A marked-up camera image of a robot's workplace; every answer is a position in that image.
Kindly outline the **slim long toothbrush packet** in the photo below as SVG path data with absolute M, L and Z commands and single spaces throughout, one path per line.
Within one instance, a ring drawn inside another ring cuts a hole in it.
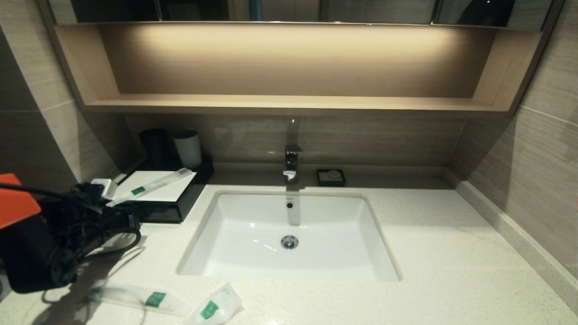
M 196 172 L 181 168 L 177 171 L 136 171 L 120 183 L 106 206 L 125 202 L 176 202 L 194 180 Z

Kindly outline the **black amenity box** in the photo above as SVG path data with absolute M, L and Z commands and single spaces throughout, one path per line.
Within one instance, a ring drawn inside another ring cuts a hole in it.
M 210 180 L 210 178 L 212 177 L 212 175 L 214 173 L 212 158 L 210 156 L 203 156 L 202 160 L 203 160 L 202 164 L 198 168 L 193 170 L 193 172 L 196 172 L 196 176 L 194 177 L 194 180 L 185 189 L 185 193 L 182 194 L 181 197 L 176 202 L 174 202 L 177 205 L 179 205 L 181 208 L 188 210 L 188 214 L 189 214 L 190 210 L 192 209 L 193 205 L 196 203 L 196 200 L 200 197 L 200 194 L 202 193 L 203 189 L 205 188 L 205 185 L 208 184 L 208 181 Z M 176 170 L 176 168 L 171 168 L 168 171 L 173 172 L 175 170 Z M 148 161 L 145 161 L 142 165 L 139 165 L 138 168 L 136 170 L 134 170 L 132 173 L 134 173 L 136 171 L 153 171 L 153 169 L 152 169 L 150 163 Z M 135 208 L 133 206 L 134 203 L 137 203 L 137 202 L 125 202 L 125 203 L 117 205 L 115 207 L 117 209 L 129 209 L 130 211 L 136 213 Z

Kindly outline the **black cup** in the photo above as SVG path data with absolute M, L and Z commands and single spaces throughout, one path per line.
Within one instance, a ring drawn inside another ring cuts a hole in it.
M 139 132 L 138 136 L 150 165 L 159 170 L 168 169 L 172 164 L 172 154 L 167 130 L 151 128 Z

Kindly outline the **wide long frosted packet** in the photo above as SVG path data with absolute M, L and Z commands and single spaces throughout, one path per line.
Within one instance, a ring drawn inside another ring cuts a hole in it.
M 88 297 L 95 301 L 128 308 L 185 317 L 192 307 L 166 290 L 139 285 L 99 280 L 89 289 Z

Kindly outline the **grey cup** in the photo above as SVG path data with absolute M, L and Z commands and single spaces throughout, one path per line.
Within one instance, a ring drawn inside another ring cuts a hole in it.
M 196 130 L 176 131 L 172 139 L 184 168 L 196 169 L 202 164 L 200 136 Z

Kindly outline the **white sink basin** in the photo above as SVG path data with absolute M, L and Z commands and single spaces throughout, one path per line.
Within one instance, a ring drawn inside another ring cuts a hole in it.
M 280 240 L 298 238 L 287 250 Z M 184 276 L 399 282 L 369 202 L 359 195 L 218 193 L 180 261 Z

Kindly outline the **small square frosted packet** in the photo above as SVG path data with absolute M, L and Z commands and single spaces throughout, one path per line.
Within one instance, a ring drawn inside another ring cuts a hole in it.
M 226 283 L 186 317 L 182 325 L 223 325 L 242 308 L 239 294 Z

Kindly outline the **chrome faucet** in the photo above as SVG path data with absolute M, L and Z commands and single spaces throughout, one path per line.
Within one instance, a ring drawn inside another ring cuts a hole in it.
M 286 144 L 284 147 L 284 182 L 286 185 L 295 185 L 298 182 L 298 157 L 303 152 L 298 144 L 300 123 L 298 118 L 290 119 L 286 129 Z

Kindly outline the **black soap dish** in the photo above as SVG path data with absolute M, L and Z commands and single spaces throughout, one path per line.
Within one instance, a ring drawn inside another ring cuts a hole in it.
M 318 185 L 322 187 L 345 187 L 346 180 L 344 173 L 341 169 L 337 169 L 341 172 L 341 179 L 330 179 L 327 177 L 326 172 L 330 169 L 318 169 L 317 170 L 317 181 Z

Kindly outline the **mirror cabinet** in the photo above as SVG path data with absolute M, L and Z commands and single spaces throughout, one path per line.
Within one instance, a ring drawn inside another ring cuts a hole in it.
M 555 0 L 47 0 L 55 23 L 241 21 L 539 31 Z

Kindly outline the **wooden wall niche shelf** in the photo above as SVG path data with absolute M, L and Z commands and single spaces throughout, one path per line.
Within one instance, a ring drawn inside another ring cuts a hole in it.
M 444 25 L 46 23 L 81 109 L 508 116 L 544 32 Z

